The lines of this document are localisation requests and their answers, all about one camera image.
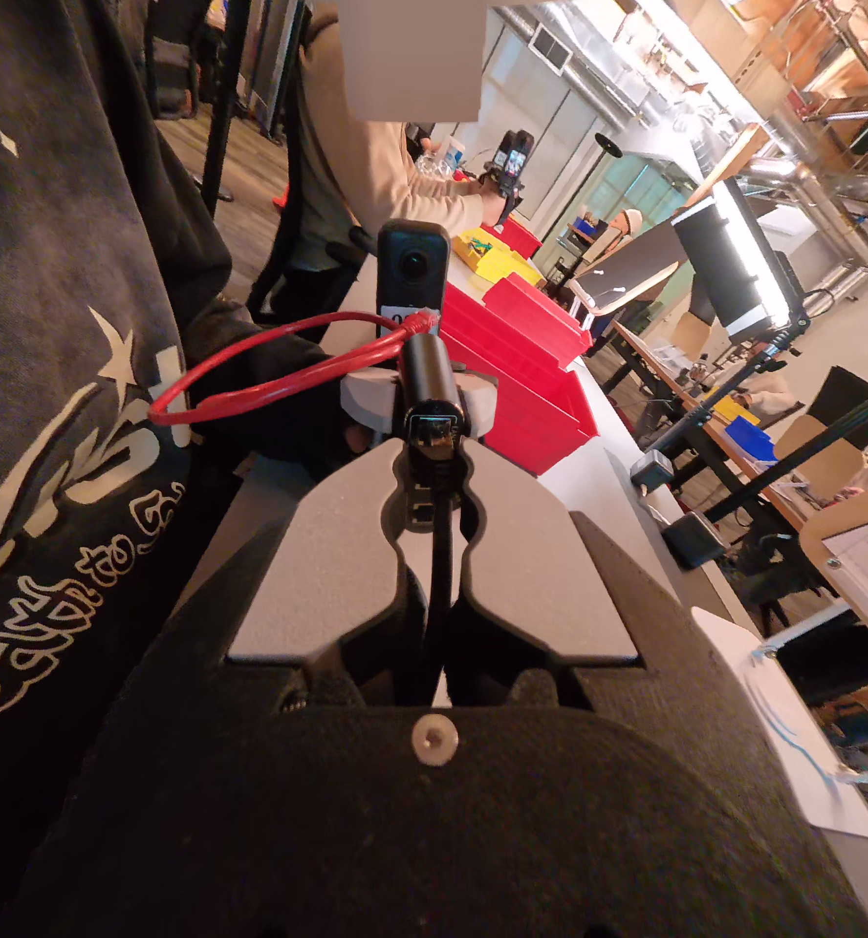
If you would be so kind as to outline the grey light stand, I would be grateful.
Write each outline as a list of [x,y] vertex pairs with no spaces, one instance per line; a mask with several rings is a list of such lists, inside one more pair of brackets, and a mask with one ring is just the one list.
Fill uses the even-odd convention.
[[652,456],[652,458],[663,462],[663,458],[668,455],[668,451],[678,440],[684,438],[690,429],[703,427],[712,418],[714,407],[741,387],[745,381],[758,373],[773,372],[783,368],[785,362],[780,361],[781,356],[791,350],[794,342],[807,331],[810,322],[807,316],[802,316],[797,322],[769,335],[769,342],[763,349],[758,350],[747,359],[742,367],[720,384],[716,384],[714,390],[706,398],[655,439],[643,452],[643,457],[649,459],[651,454],[659,453],[659,457]]

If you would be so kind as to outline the blue plastic bin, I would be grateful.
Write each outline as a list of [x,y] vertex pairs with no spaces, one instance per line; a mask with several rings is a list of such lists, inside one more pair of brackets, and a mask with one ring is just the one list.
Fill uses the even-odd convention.
[[724,432],[753,461],[758,463],[777,461],[772,439],[763,429],[744,416],[735,417]]

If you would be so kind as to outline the silver air duct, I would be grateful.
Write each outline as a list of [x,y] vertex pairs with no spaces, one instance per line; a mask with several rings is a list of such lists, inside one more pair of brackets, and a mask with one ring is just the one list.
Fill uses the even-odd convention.
[[784,193],[825,237],[839,264],[820,281],[818,290],[830,294],[835,302],[853,295],[868,279],[868,233],[801,158],[759,154],[768,142],[784,147],[764,124],[750,122],[744,132],[751,134],[757,146],[741,175],[752,185]]
[[[684,92],[658,77],[633,49],[631,26],[648,30],[637,2],[542,2],[491,10],[545,68],[588,104],[612,129],[671,127],[684,114]],[[573,52],[557,76],[529,49],[542,23]]]

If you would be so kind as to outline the red plastic bin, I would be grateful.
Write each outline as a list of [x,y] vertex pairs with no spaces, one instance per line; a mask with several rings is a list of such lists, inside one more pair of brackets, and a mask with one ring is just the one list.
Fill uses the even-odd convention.
[[520,468],[542,475],[598,434],[575,371],[504,326],[440,324],[450,358],[498,379],[494,425],[486,444]]
[[513,369],[565,369],[592,346],[587,330],[518,274],[493,284],[481,300],[448,284],[440,334]]
[[510,215],[502,224],[488,230],[525,260],[531,260],[542,246],[541,240],[515,215]]

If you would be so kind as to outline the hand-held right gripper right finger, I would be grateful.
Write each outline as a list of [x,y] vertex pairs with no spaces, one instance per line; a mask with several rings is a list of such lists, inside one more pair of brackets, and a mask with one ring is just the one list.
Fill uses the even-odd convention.
[[460,532],[460,597],[488,623],[567,665],[625,665],[639,652],[568,509],[474,440]]

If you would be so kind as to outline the black panel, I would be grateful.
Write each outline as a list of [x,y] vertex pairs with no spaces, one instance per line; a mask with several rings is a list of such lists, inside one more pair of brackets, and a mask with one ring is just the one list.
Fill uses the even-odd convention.
[[[840,417],[868,400],[868,381],[841,366],[833,366],[812,401],[806,408],[809,416],[825,427],[832,426]],[[844,439],[855,448],[868,448],[868,421],[850,430]]]

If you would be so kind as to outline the black table clamp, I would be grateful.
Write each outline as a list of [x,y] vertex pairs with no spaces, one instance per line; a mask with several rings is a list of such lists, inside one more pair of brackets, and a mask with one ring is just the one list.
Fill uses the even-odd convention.
[[722,558],[730,548],[715,526],[699,511],[686,512],[660,531],[681,569],[692,571]]
[[675,477],[675,468],[662,452],[652,449],[634,463],[629,472],[630,482],[639,491],[655,491],[671,483]]

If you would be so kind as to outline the black floor lamp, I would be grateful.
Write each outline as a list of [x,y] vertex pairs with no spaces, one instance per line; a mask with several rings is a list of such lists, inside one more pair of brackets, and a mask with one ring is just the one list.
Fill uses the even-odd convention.
[[593,181],[596,171],[600,167],[601,163],[606,160],[619,160],[624,157],[622,149],[616,145],[616,143],[610,139],[608,136],[604,135],[601,132],[597,132],[594,135],[594,140],[599,148],[599,152],[596,154],[594,160],[592,161],[591,166],[585,174],[585,178],[581,185],[581,193],[579,199],[579,206],[577,210],[577,217],[585,217],[590,206],[591,198],[591,183]]

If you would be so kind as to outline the black ethernet port adapter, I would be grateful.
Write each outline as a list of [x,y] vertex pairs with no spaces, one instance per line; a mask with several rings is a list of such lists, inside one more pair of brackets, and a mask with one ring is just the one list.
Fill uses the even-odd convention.
[[447,348],[437,335],[409,338],[398,360],[400,396],[393,428],[405,443],[406,526],[432,533],[437,497],[457,499],[460,442],[470,428]]

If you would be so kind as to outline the studio light panel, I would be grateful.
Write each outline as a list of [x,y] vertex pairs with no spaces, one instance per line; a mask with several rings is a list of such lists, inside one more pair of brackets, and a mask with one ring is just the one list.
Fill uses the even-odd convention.
[[733,179],[715,184],[671,225],[732,342],[785,330],[805,317],[803,290]]

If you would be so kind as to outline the wooden work table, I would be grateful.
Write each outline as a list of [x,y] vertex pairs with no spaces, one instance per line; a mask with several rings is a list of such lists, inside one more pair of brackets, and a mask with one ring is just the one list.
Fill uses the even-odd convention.
[[[676,352],[675,346],[665,342],[648,344],[620,323],[612,326],[610,334],[613,336],[613,347],[625,363],[605,383],[605,393],[610,393],[630,373],[635,373],[639,377],[640,386],[650,390],[650,403],[664,409],[665,420],[670,426],[699,405],[699,400],[680,383],[680,370],[671,368],[668,355]],[[753,460],[728,435],[729,424],[726,417],[711,414],[704,424],[689,425],[685,433],[666,450],[665,456],[672,462],[687,451],[695,455],[685,466],[676,469],[671,483],[673,492],[679,494],[688,481],[706,469],[712,470],[730,494],[761,474],[763,468],[760,463]],[[794,505],[770,487],[746,503],[744,510],[752,522],[764,521],[794,535],[798,534],[810,515],[802,506]]]

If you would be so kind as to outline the black stand pole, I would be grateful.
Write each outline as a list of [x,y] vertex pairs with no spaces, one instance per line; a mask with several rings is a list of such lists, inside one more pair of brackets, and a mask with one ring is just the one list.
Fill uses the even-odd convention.
[[798,449],[789,453],[784,459],[751,478],[745,485],[709,508],[706,512],[706,518],[710,523],[717,523],[721,519],[734,514],[740,508],[756,500],[774,482],[785,475],[791,474],[794,469],[825,451],[832,443],[844,439],[846,433],[861,426],[866,421],[868,421],[868,400],[855,407],[850,413],[840,417],[832,426],[820,431]]

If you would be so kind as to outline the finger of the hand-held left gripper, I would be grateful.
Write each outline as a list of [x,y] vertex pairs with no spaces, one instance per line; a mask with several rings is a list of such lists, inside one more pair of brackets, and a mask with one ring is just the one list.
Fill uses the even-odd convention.
[[494,428],[499,399],[495,376],[464,370],[459,373],[459,393],[469,423],[467,435],[483,440]]
[[405,397],[397,370],[370,367],[349,373],[341,381],[340,401],[370,443],[404,439]]

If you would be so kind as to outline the dark printed shirt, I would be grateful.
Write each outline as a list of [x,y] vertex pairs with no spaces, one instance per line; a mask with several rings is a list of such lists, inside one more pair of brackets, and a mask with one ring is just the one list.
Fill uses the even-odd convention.
[[148,410],[228,277],[107,4],[0,2],[0,909],[198,556]]

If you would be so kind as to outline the white wall vent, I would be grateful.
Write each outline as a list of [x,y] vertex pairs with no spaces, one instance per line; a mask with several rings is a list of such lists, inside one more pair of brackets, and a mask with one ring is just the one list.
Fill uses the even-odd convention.
[[529,40],[529,49],[557,76],[564,74],[573,52],[555,37],[542,23],[538,23]]

